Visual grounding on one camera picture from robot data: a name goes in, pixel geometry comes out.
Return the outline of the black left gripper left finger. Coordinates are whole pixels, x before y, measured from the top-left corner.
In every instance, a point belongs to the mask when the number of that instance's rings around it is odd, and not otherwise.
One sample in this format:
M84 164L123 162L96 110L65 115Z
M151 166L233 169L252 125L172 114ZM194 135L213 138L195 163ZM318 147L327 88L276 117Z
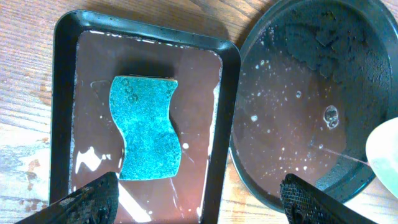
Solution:
M107 172L49 207L17 224L109 223L115 221L119 204L118 177Z

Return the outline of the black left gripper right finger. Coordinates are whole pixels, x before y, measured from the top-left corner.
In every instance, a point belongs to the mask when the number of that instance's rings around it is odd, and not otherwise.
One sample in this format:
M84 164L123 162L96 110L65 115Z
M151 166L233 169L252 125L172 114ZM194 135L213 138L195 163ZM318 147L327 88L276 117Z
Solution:
M295 174L285 176L280 199L291 224L375 224Z

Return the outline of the light green plate back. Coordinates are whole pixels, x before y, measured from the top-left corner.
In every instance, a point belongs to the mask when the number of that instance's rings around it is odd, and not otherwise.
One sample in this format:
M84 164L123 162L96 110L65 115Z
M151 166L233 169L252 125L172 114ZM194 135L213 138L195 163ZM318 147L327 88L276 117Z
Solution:
M377 178L397 197L397 118L380 124L370 133L366 156Z

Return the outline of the green yellow sponge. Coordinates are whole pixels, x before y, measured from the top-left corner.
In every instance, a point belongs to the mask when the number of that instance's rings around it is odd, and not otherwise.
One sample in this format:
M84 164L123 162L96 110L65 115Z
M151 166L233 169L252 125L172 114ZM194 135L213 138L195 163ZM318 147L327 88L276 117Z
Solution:
M117 76L109 91L111 117L124 141L121 180L157 180L177 175L182 150L170 121L178 81Z

